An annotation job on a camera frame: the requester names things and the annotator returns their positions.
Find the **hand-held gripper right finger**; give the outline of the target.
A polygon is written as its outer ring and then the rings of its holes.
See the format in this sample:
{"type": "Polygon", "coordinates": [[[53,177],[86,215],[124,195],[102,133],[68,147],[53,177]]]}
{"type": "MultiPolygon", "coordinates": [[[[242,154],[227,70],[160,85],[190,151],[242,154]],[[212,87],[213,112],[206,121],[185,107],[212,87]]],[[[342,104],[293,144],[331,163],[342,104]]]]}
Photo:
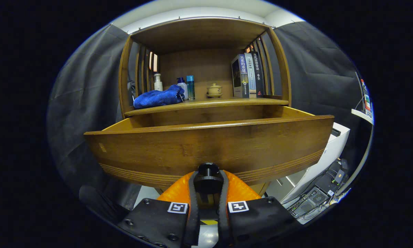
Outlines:
{"type": "Polygon", "coordinates": [[[234,174],[221,170],[219,248],[273,248],[301,224],[275,197],[260,197],[234,174]]]}

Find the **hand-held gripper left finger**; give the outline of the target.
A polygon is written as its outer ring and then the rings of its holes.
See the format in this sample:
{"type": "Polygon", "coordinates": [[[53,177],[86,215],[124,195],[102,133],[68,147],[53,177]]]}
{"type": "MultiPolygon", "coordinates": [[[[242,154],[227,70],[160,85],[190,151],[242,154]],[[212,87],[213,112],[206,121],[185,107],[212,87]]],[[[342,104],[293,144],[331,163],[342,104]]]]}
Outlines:
{"type": "Polygon", "coordinates": [[[153,248],[197,246],[200,217],[194,178],[190,172],[157,199],[144,198],[119,222],[129,236],[153,248]]]}

